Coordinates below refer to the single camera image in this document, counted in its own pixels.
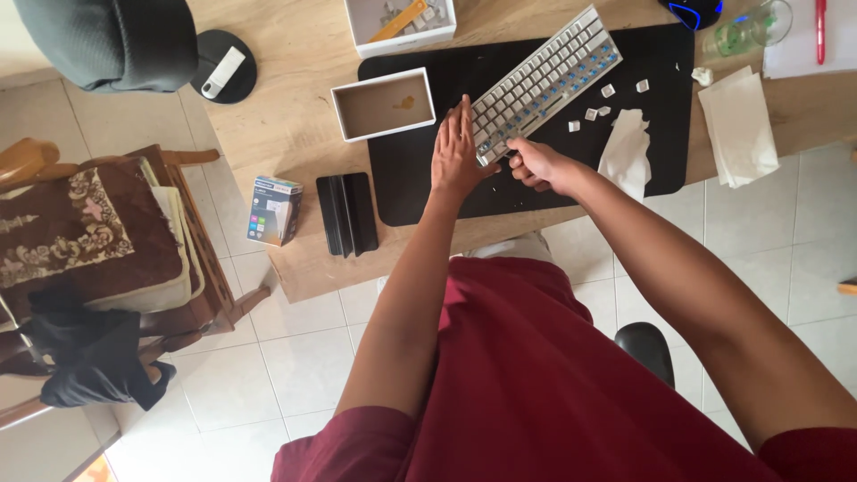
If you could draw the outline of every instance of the computer mouse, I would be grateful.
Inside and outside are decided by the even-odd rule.
[[[723,0],[657,0],[691,30],[711,27],[720,20]]]

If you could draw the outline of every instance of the black round stand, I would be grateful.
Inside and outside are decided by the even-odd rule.
[[[196,44],[200,53],[200,64],[196,68],[196,75],[190,81],[194,90],[202,95],[202,85],[206,83],[223,57],[226,57],[226,52],[231,47],[235,47],[246,58],[241,62],[232,78],[226,82],[217,97],[209,99],[202,95],[202,98],[218,104],[235,104],[247,99],[256,85],[256,58],[253,57],[253,52],[250,51],[247,44],[225,30],[207,30],[200,33],[196,36]]]

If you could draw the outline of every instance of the product box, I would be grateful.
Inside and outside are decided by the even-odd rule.
[[[406,70],[330,89],[346,142],[432,125],[426,69]]]
[[[303,185],[259,176],[253,186],[247,239],[282,246],[295,237]]]
[[[382,18],[388,16],[390,8],[405,9],[410,0],[345,0],[351,37],[360,58],[375,57],[404,51],[423,45],[451,40],[455,35],[455,8],[452,0],[423,0],[431,12],[423,12],[419,19],[403,29],[392,39],[369,42],[384,25]]]

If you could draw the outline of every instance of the person's left hand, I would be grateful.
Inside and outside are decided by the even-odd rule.
[[[496,163],[483,167],[476,160],[472,115],[470,97],[465,94],[461,102],[447,113],[434,140],[432,193],[450,196],[458,203],[463,202],[480,181],[500,172]]]

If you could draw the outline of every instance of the red shirt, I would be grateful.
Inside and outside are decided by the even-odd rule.
[[[857,430],[745,450],[595,329],[550,263],[453,258],[438,354],[419,423],[345,411],[284,445],[271,481],[857,479]]]

